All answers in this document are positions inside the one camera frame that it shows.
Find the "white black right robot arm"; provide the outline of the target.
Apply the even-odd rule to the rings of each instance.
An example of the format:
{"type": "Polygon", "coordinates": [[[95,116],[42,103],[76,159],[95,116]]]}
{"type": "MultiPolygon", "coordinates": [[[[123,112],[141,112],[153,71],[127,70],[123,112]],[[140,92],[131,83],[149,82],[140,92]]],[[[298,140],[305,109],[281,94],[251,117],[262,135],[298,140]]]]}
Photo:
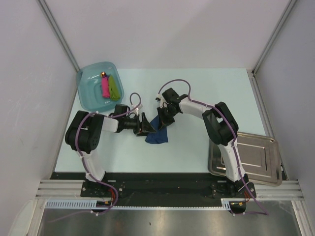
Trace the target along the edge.
{"type": "Polygon", "coordinates": [[[207,134],[212,143],[218,146],[225,164],[228,194],[232,197],[243,194],[245,171],[237,148],[239,127],[227,105],[223,102],[208,105],[191,99],[187,94],[179,95],[172,88],[158,94],[156,100],[160,103],[157,108],[159,129],[174,123],[177,114],[193,115],[204,121],[207,134]]]}

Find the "dark blue paper napkin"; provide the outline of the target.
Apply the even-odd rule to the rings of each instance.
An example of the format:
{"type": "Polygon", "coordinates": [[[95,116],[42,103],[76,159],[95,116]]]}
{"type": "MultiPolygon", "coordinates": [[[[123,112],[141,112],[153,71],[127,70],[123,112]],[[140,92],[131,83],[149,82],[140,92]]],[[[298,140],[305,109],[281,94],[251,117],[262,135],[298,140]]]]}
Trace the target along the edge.
{"type": "Polygon", "coordinates": [[[168,143],[167,127],[159,128],[159,116],[156,116],[150,124],[156,130],[156,133],[149,133],[145,142],[153,145],[168,143]]]}

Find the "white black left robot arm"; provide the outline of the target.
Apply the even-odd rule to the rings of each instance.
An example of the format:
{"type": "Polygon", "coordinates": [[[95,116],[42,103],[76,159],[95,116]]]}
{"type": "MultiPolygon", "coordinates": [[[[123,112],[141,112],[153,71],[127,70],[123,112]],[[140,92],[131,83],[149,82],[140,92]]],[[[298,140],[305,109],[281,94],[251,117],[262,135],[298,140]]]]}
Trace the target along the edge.
{"type": "Polygon", "coordinates": [[[78,154],[85,170],[85,177],[93,182],[91,190],[97,196],[102,197],[109,190],[108,183],[103,181],[105,170],[101,166],[96,150],[102,132],[120,133],[123,130],[131,130],[136,136],[156,133],[145,113],[139,114],[137,109],[137,106],[130,108],[118,104],[109,116],[98,112],[78,111],[66,131],[65,142],[78,154]]]}

